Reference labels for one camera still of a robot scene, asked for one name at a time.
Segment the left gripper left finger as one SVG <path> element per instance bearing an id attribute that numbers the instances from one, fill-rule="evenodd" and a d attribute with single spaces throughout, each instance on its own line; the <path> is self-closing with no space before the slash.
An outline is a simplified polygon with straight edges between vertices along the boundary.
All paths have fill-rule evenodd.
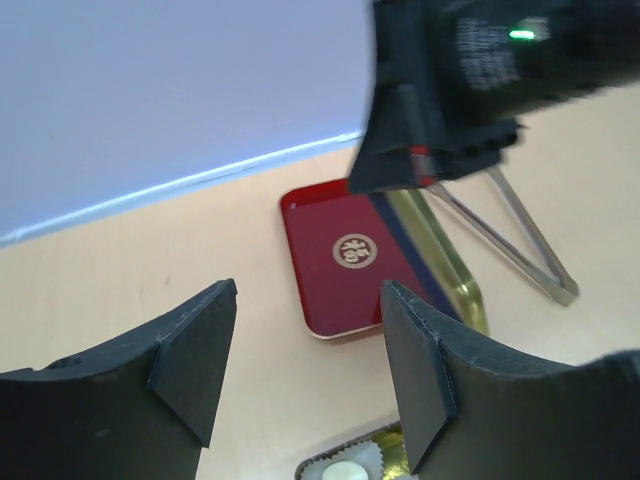
<path id="1" fill-rule="evenodd" d="M 5 479 L 192 479 L 211 443 L 237 314 L 218 281 L 46 368 L 1 376 Z"/>

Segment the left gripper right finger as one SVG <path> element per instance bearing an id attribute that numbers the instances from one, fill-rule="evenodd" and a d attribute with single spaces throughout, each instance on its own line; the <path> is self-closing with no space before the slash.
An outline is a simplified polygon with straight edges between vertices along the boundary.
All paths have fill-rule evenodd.
<path id="1" fill-rule="evenodd" d="M 411 472 L 421 479 L 635 479 L 639 355 L 571 366 L 497 342 L 395 281 L 381 290 Z"/>

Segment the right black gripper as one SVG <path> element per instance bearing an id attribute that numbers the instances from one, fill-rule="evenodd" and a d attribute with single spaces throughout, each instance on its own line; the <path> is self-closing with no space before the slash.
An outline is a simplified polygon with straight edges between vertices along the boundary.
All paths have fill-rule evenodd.
<path id="1" fill-rule="evenodd" d="M 377 1 L 376 79 L 355 194 L 499 163 L 517 117 L 639 78 L 635 1 Z"/>

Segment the gold tin lid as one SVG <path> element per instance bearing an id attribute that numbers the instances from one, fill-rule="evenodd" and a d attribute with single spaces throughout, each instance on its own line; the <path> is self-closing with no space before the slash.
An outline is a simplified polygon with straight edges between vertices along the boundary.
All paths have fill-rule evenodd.
<path id="1" fill-rule="evenodd" d="M 421 191 L 379 192 L 368 199 L 425 290 L 428 302 L 445 315 L 488 334 L 481 289 Z"/>

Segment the chocolate tin base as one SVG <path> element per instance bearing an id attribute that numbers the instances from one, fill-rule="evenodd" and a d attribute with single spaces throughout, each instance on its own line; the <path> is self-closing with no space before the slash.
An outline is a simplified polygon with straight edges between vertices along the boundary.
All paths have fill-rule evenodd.
<path id="1" fill-rule="evenodd" d="M 369 479 L 416 479 L 410 472 L 399 421 L 371 430 L 298 464 L 294 479 L 321 479 L 339 462 L 359 465 Z"/>

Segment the steel serving tongs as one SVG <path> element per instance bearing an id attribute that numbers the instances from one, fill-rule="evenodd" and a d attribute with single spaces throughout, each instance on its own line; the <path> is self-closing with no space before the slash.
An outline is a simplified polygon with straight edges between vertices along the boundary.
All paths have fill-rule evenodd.
<path id="1" fill-rule="evenodd" d="M 580 296 L 578 283 L 556 255 L 505 173 L 499 167 L 491 167 L 486 177 L 506 218 L 498 228 L 445 185 L 436 184 L 428 191 L 553 302 L 564 307 L 573 304 Z"/>

